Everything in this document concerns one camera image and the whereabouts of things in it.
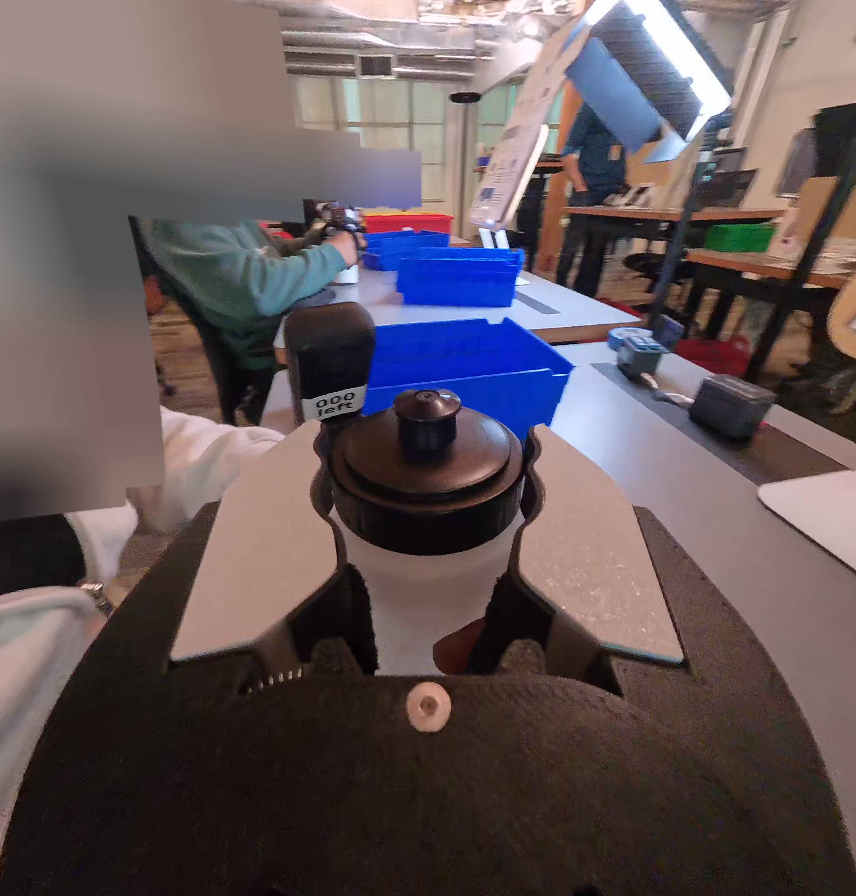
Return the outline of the instruction sign on white stand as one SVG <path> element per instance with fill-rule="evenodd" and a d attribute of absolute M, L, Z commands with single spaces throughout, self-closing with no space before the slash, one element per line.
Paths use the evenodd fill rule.
<path fill-rule="evenodd" d="M 840 292 L 827 320 L 834 347 L 856 364 L 856 275 Z M 840 407 L 856 399 L 855 376 Z M 759 501 L 856 573 L 856 470 L 805 476 L 758 488 Z"/>

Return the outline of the dark grey box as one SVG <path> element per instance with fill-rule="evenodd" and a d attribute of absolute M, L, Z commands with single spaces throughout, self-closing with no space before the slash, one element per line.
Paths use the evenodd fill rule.
<path fill-rule="evenodd" d="M 748 442 L 763 424 L 776 393 L 731 375 L 702 380 L 689 419 L 733 442 Z"/>

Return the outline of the black ribbed bottle lid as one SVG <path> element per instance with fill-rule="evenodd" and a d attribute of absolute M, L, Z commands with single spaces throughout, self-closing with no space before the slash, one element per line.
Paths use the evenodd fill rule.
<path fill-rule="evenodd" d="M 334 508 L 360 539 L 398 554 L 457 554 L 514 520 L 523 446 L 503 423 L 447 389 L 400 392 L 389 409 L 333 438 Z"/>

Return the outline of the black light stand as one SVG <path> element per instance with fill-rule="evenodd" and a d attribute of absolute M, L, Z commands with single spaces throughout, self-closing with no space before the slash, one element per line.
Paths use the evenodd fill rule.
<path fill-rule="evenodd" d="M 651 329 L 655 329 L 657 326 L 662 309 L 666 304 L 669 285 L 680 262 L 690 223 L 698 209 L 703 188 L 711 180 L 716 169 L 716 152 L 720 147 L 730 145 L 730 140 L 724 137 L 724 133 L 729 133 L 733 118 L 733 111 L 728 108 L 710 118 L 702 129 L 702 139 L 695 167 L 689 181 L 689 189 L 681 207 L 677 226 L 668 241 L 667 251 L 664 255 L 655 287 L 654 298 L 648 309 L 646 322 Z"/>

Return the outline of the dark cloth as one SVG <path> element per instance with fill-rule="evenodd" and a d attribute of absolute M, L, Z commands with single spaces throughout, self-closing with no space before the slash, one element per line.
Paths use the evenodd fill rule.
<path fill-rule="evenodd" d="M 29 588 L 72 587 L 85 578 L 82 547 L 65 515 L 0 521 L 0 597 Z"/>

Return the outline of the wooden workshop desk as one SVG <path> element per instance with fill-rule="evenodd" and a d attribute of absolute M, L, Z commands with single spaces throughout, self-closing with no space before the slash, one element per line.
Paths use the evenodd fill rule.
<path fill-rule="evenodd" d="M 761 359 L 769 357 L 791 315 L 796 312 L 812 316 L 826 315 L 835 297 L 853 275 L 814 271 L 808 275 L 805 284 L 789 296 L 788 283 L 793 270 L 764 253 L 692 249 L 685 262 L 690 267 L 691 274 L 689 295 L 682 309 L 688 328 L 695 322 L 706 291 L 713 289 L 718 294 L 703 331 L 706 340 L 715 340 L 720 336 L 738 297 L 764 301 L 779 312 L 779 328 L 770 334 L 766 327 L 756 346 L 754 357 Z"/>

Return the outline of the black computer monitor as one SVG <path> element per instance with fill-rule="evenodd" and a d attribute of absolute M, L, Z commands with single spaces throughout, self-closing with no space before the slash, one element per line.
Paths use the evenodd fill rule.
<path fill-rule="evenodd" d="M 849 200 L 856 188 L 856 176 L 849 178 L 848 170 L 856 162 L 856 102 L 826 106 L 813 118 L 815 148 L 815 178 L 835 179 Z"/>

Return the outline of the black tripod stand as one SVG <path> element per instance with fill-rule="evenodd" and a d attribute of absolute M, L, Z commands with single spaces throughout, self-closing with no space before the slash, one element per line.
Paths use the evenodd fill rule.
<path fill-rule="evenodd" d="M 784 286 L 780 288 L 780 293 L 773 302 L 772 313 L 767 321 L 766 328 L 758 340 L 758 344 L 748 361 L 743 375 L 743 379 L 746 382 L 750 384 L 758 382 L 758 377 L 766 364 L 772 347 L 781 335 L 791 313 L 796 310 L 796 306 L 802 297 L 804 286 L 814 272 L 815 263 L 823 251 L 827 239 L 835 229 L 836 223 L 847 206 L 855 188 L 856 135 L 849 144 L 835 186 L 828 196 L 820 217 L 815 223 L 800 260 Z"/>

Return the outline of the dark battery charger case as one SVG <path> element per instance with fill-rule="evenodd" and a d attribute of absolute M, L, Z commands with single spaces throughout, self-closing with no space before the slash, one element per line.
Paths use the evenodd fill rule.
<path fill-rule="evenodd" d="M 654 376 L 667 349 L 648 335 L 628 334 L 616 353 L 616 365 L 629 379 Z"/>

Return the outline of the green plastic bin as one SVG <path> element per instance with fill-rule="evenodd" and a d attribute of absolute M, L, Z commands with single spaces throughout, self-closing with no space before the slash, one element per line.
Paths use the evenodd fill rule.
<path fill-rule="evenodd" d="M 706 233 L 703 248 L 725 253 L 766 253 L 778 226 L 769 221 L 721 223 Z"/>

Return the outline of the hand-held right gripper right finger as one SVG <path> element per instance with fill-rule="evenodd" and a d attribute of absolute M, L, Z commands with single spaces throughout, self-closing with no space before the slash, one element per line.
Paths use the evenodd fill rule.
<path fill-rule="evenodd" d="M 525 444 L 512 583 L 549 619 L 547 668 L 582 676 L 601 656 L 678 667 L 685 656 L 634 505 L 546 425 Z"/>

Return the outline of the red plastic bin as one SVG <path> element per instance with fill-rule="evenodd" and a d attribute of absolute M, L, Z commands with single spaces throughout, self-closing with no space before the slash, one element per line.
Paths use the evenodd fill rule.
<path fill-rule="evenodd" d="M 372 212 L 363 219 L 369 235 L 404 231 L 451 234 L 454 220 L 452 215 L 430 211 Z"/>

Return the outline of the wooden document stand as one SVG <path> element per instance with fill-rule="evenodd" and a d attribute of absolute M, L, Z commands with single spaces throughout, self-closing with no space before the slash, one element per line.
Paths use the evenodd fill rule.
<path fill-rule="evenodd" d="M 837 185 L 838 178 L 812 177 L 802 185 L 800 197 L 780 218 L 768 252 L 771 257 L 799 260 L 814 227 Z M 834 224 L 828 240 L 856 240 L 856 185 Z"/>

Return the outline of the black office chair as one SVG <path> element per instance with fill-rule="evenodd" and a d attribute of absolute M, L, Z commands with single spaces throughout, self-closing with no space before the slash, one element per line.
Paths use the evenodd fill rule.
<path fill-rule="evenodd" d="M 170 302 L 175 303 L 198 332 L 216 386 L 222 421 L 235 425 L 236 413 L 240 411 L 249 424 L 258 426 L 274 377 L 283 369 L 277 363 L 274 350 L 265 343 L 257 344 L 257 349 L 265 350 L 269 365 L 255 369 L 246 367 L 232 352 L 226 333 L 205 319 L 184 288 L 154 260 L 144 244 L 139 219 L 131 216 L 129 222 L 145 291 L 147 315 L 153 317 Z"/>

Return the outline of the person's right hand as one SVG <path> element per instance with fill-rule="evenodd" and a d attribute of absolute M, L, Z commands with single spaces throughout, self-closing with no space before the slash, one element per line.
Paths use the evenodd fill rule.
<path fill-rule="evenodd" d="M 434 643 L 432 658 L 441 674 L 458 676 L 468 672 L 471 654 L 484 631 L 485 624 L 483 617 L 476 619 Z"/>

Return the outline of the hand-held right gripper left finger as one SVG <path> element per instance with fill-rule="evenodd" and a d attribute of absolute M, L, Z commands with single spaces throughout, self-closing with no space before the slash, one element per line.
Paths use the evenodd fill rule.
<path fill-rule="evenodd" d="M 345 627 L 345 555 L 329 512 L 322 427 L 307 422 L 245 467 L 227 488 L 188 595 L 175 664 L 250 654 L 285 676 Z"/>

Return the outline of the wooden top office desk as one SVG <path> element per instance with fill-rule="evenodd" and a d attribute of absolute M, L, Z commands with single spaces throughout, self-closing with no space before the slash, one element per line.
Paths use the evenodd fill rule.
<path fill-rule="evenodd" d="M 703 208 L 692 214 L 684 245 L 688 248 L 701 247 L 706 232 L 717 225 L 773 222 L 778 221 L 784 213 L 784 209 Z M 602 205 L 567 207 L 563 210 L 563 215 L 588 218 L 589 223 L 585 225 L 587 233 L 603 234 L 607 242 L 624 239 L 643 240 L 646 243 L 663 242 L 668 245 L 678 234 L 681 211 Z"/>

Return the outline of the blue plastic bin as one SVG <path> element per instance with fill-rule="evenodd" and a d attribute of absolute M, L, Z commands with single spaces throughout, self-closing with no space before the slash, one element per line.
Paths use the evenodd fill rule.
<path fill-rule="evenodd" d="M 553 423 L 573 365 L 516 322 L 482 319 L 378 327 L 364 416 L 401 392 L 447 389 L 524 440 Z"/>
<path fill-rule="evenodd" d="M 403 258 L 422 249 L 448 248 L 450 234 L 431 230 L 399 230 L 366 234 L 362 266 L 366 270 L 396 272 Z"/>
<path fill-rule="evenodd" d="M 521 249 L 413 249 L 400 260 L 397 293 L 407 306 L 510 308 L 523 262 Z"/>

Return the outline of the white panel studio light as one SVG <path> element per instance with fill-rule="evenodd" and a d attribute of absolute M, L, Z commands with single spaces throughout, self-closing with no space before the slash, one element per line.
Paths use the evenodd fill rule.
<path fill-rule="evenodd" d="M 733 87 L 676 2 L 600 1 L 572 32 L 566 78 L 628 155 L 677 159 L 732 104 Z"/>

